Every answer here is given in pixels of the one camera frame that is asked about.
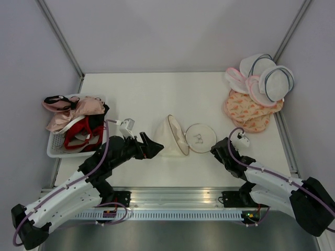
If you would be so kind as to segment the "round beige mesh laundry bag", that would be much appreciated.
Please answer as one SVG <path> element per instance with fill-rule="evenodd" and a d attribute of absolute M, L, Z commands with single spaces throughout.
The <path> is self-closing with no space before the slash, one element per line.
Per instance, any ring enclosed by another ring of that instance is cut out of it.
<path fill-rule="evenodd" d="M 173 115 L 168 115 L 157 127 L 154 141 L 164 146 L 163 157 L 187 157 L 193 151 L 204 154 L 217 143 L 215 131 L 208 125 L 196 123 L 183 130 Z"/>

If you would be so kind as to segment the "pink satin bra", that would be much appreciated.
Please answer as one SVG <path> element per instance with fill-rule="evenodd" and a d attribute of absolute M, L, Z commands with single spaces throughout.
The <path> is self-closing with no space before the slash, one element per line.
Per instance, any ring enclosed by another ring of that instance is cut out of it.
<path fill-rule="evenodd" d="M 98 115 L 104 112 L 104 102 L 99 97 L 84 96 L 79 97 L 78 102 L 74 110 L 64 112 L 54 112 L 54 116 L 50 120 L 46 129 L 51 133 L 64 128 L 71 120 L 78 116 L 89 116 Z"/>

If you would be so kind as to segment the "pink black item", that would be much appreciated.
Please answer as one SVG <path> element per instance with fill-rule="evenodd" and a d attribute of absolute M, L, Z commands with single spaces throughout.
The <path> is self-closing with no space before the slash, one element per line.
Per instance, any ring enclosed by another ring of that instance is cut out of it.
<path fill-rule="evenodd" d="M 80 101 L 77 96 L 67 98 L 63 95 L 50 96 L 44 99 L 42 106 L 48 111 L 52 112 L 64 112 L 74 110 Z"/>

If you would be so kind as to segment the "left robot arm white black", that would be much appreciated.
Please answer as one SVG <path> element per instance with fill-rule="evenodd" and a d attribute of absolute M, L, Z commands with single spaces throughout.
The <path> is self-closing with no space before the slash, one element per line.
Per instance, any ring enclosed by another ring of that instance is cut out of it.
<path fill-rule="evenodd" d="M 113 170 L 132 158 L 152 159 L 164 149 L 144 132 L 140 137 L 139 142 L 136 137 L 111 136 L 63 184 L 31 204 L 14 206 L 11 209 L 14 246 L 32 250 L 81 211 L 114 204 L 114 190 L 106 180 Z"/>

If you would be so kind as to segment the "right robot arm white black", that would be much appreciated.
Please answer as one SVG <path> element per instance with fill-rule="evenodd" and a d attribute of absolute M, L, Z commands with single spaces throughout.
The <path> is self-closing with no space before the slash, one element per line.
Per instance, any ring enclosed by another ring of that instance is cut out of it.
<path fill-rule="evenodd" d="M 238 190 L 242 205 L 259 204 L 281 211 L 315 237 L 334 221 L 334 200 L 317 179 L 302 180 L 267 168 L 240 155 L 228 138 L 217 142 L 210 152 L 233 177 L 244 181 Z"/>

